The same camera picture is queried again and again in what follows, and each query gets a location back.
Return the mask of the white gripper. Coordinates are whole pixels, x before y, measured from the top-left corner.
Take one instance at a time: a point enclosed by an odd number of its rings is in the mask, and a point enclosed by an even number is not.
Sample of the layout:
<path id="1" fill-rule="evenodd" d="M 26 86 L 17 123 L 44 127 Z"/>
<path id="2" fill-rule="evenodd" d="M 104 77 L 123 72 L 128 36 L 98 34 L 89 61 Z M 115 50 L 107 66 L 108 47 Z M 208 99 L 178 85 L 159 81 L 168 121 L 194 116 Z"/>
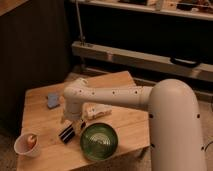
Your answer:
<path id="1" fill-rule="evenodd" d="M 82 118 L 82 112 L 77 111 L 77 112 L 70 112 L 68 110 L 63 110 L 63 115 L 61 117 L 61 122 L 64 123 L 65 121 L 78 121 Z M 79 124 L 79 132 L 81 132 L 86 126 L 86 122 L 83 121 Z"/>

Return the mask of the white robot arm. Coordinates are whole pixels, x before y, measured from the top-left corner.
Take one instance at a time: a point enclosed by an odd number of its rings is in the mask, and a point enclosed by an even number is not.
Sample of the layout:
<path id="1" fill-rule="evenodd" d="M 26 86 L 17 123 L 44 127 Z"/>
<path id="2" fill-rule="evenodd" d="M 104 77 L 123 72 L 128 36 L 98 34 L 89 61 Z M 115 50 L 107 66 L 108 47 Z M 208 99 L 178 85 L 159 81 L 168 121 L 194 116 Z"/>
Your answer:
<path id="1" fill-rule="evenodd" d="M 146 110 L 152 171 L 207 171 L 201 114 L 193 90 L 177 79 L 155 86 L 93 88 L 79 78 L 64 89 L 64 118 L 78 120 L 86 102 Z"/>

